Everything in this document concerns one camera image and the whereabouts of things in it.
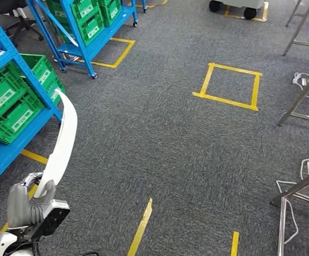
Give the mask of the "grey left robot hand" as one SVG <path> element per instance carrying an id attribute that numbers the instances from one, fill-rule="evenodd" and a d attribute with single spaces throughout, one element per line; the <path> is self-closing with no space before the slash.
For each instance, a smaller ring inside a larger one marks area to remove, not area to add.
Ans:
<path id="1" fill-rule="evenodd" d="M 8 229 L 36 225 L 45 219 L 44 212 L 55 196 L 55 183 L 53 180 L 48 181 L 45 185 L 46 194 L 38 205 L 30 204 L 27 191 L 29 185 L 41 179 L 42 175 L 42 172 L 29 173 L 23 181 L 11 187 L 8 199 Z"/>

